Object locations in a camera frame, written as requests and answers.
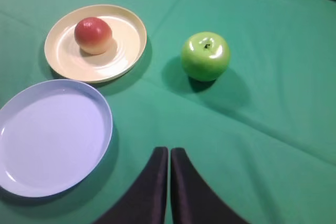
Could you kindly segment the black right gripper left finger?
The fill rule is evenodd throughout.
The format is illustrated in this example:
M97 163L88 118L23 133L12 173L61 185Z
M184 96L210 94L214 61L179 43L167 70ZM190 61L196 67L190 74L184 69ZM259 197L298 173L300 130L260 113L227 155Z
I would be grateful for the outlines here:
M167 173L168 149L156 147L127 192L95 223L164 223Z

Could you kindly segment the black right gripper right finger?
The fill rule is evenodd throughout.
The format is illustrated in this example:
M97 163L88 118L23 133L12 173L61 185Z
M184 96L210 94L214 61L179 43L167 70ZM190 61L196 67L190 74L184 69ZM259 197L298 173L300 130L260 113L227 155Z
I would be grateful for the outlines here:
M174 223L247 223L209 187L183 148L171 150L170 187Z

